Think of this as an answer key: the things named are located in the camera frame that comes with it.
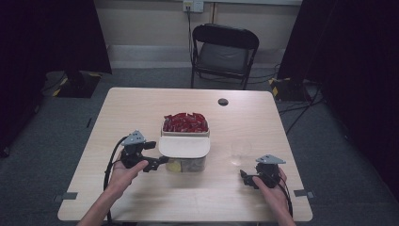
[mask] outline controller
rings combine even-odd
[[[241,178],[243,178],[244,185],[252,186],[254,189],[259,189],[258,186],[252,181],[252,177],[257,176],[262,179],[264,184],[269,188],[274,188],[280,181],[279,165],[284,164],[285,161],[281,160],[271,154],[267,154],[256,160],[258,165],[255,169],[258,175],[248,175],[240,169]]]
[[[167,163],[169,160],[169,158],[166,156],[161,156],[159,158],[144,156],[141,152],[143,150],[155,148],[156,142],[147,142],[138,130],[135,130],[125,140],[123,140],[121,145],[124,148],[120,155],[120,161],[127,169],[132,168],[142,160],[147,160],[149,162],[149,165],[144,168],[143,171],[149,172],[150,170],[158,170],[159,165]]]

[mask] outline chair backrest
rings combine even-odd
[[[194,28],[193,41],[257,50],[258,37],[249,30],[219,24],[202,24]]]

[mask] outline wooden table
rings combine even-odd
[[[229,104],[219,105],[220,98]],[[170,172],[161,165],[158,171],[139,173],[112,207],[115,221],[274,221],[260,191],[244,186],[239,174],[239,170],[256,173],[255,159],[267,153],[287,162],[280,166],[288,176],[295,221],[311,220],[307,197],[294,195],[303,185],[271,93],[135,88],[109,90],[68,189],[77,197],[63,201],[58,217],[78,221],[87,212],[103,191],[104,171],[122,137],[137,129],[147,141],[158,142],[164,116],[180,112],[201,113],[210,124],[205,171]],[[241,166],[231,163],[231,143],[238,137],[251,144]],[[143,154],[161,155],[158,144]]]

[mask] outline human hand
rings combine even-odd
[[[113,191],[117,198],[120,198],[124,190],[132,183],[133,179],[135,179],[138,173],[147,167],[148,164],[148,161],[143,160],[134,167],[126,169],[120,161],[119,155],[117,161],[114,163],[111,179],[106,189]]]
[[[281,168],[279,168],[279,174],[281,176],[279,184],[281,187],[285,187],[287,176]],[[279,186],[269,188],[263,183],[262,179],[257,176],[252,177],[252,180],[261,190],[264,200],[267,204],[269,204],[270,209],[272,210],[273,215],[276,217],[279,225],[295,225],[294,220],[289,212],[287,198],[281,188]]]

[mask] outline human arm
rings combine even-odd
[[[279,174],[282,179],[279,183],[282,187],[285,187],[284,183],[287,181],[287,176],[282,169],[279,169]],[[295,225],[288,209],[287,198],[281,188],[279,186],[269,188],[263,183],[262,179],[257,176],[252,177],[252,180],[261,190],[264,200],[269,204],[279,226]]]
[[[148,164],[146,160],[143,160],[134,167],[126,169],[120,161],[117,161],[114,164],[108,187],[97,201],[91,205],[88,212],[77,225],[101,225],[111,206],[122,196],[124,190],[132,183],[132,180],[135,179],[138,173]]]

